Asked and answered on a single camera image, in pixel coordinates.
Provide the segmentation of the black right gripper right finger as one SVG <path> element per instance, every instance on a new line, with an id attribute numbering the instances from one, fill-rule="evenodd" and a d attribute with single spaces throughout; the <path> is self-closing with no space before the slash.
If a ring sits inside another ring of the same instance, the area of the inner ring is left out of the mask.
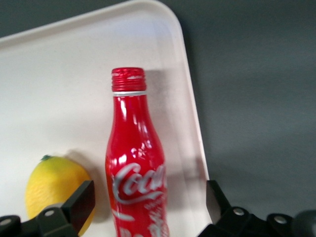
<path id="1" fill-rule="evenodd" d="M 230 205 L 218 183 L 206 182 L 206 207 L 212 223 L 207 237 L 267 237 L 266 222 L 246 209 Z"/>

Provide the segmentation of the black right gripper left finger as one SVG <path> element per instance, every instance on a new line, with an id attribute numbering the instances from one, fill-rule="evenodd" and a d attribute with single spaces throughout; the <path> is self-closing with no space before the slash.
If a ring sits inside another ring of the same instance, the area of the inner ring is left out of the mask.
<path id="1" fill-rule="evenodd" d="M 37 217 L 40 237 L 78 237 L 95 207 L 94 181 L 84 181 L 60 206 L 51 205 Z"/>

